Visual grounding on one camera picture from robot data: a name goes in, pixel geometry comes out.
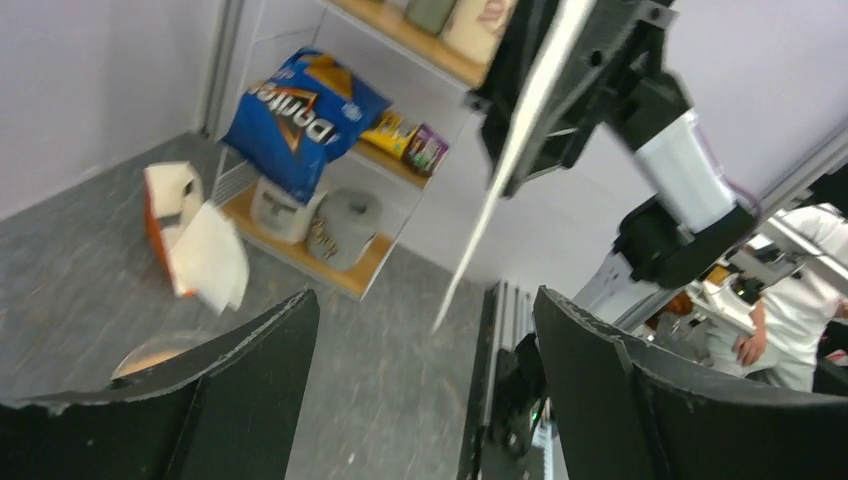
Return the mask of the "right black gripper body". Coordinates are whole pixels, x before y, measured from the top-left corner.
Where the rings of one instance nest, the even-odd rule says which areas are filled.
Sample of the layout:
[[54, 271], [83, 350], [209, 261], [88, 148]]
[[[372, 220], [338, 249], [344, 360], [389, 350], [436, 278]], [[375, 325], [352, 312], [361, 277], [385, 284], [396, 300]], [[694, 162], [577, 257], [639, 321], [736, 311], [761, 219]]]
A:
[[635, 153], [693, 106], [675, 75], [629, 71], [606, 113], [606, 124]]

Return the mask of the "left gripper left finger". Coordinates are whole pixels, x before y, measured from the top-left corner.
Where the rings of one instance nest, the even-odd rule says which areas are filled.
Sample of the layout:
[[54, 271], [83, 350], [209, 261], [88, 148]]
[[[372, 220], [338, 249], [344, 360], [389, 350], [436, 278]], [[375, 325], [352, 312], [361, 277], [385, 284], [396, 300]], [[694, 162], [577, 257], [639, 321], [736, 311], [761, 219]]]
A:
[[1, 404], [5, 479], [281, 479], [319, 326], [305, 289], [93, 392]]

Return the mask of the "single white coffee filter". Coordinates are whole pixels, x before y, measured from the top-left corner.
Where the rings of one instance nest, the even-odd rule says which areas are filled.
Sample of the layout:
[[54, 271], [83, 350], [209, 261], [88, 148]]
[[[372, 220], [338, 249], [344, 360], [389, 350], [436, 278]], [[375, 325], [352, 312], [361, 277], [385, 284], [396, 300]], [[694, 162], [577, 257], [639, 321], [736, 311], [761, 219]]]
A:
[[592, 0], [567, 1], [557, 7], [544, 41], [533, 57], [533, 63], [511, 118], [510, 129], [500, 155], [500, 163], [495, 169], [474, 229], [446, 289], [431, 328], [432, 333], [435, 333], [443, 323], [460, 280], [486, 231], [496, 204], [506, 189], [507, 181], [516, 170], [521, 155], [531, 142], [545, 103], [550, 98], [557, 78], [594, 7], [595, 2]]

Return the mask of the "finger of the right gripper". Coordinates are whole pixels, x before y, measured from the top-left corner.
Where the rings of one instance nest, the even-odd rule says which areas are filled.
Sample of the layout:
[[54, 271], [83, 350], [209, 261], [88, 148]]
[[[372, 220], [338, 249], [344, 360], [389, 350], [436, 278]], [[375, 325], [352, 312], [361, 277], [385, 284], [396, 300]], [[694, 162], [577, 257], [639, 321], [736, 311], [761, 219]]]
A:
[[671, 6], [669, 1], [596, 2], [520, 157], [517, 184], [578, 161], [595, 129], [607, 126], [608, 107], [629, 71], [668, 72], [663, 61], [666, 31], [675, 16]]
[[486, 78], [474, 91], [487, 107], [479, 132], [493, 168], [500, 163], [513, 110], [558, 5], [558, 0], [516, 2]]

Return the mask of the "clear glass dripper cone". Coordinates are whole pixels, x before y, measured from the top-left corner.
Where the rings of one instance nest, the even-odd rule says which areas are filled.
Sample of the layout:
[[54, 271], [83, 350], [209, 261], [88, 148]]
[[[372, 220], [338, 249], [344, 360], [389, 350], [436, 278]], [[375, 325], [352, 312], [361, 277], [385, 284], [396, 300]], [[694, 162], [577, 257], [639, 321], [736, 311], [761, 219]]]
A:
[[215, 335], [209, 332], [178, 331], [151, 338], [132, 350], [113, 370], [110, 379], [117, 380], [150, 368], [196, 348], [214, 337]]

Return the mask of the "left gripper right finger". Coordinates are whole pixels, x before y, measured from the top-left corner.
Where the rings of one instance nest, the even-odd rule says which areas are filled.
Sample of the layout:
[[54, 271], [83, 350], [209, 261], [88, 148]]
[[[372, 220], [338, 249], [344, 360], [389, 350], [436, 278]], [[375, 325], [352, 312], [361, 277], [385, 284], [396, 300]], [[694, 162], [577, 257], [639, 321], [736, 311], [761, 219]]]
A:
[[737, 378], [547, 287], [538, 348], [572, 479], [843, 479], [847, 401]]

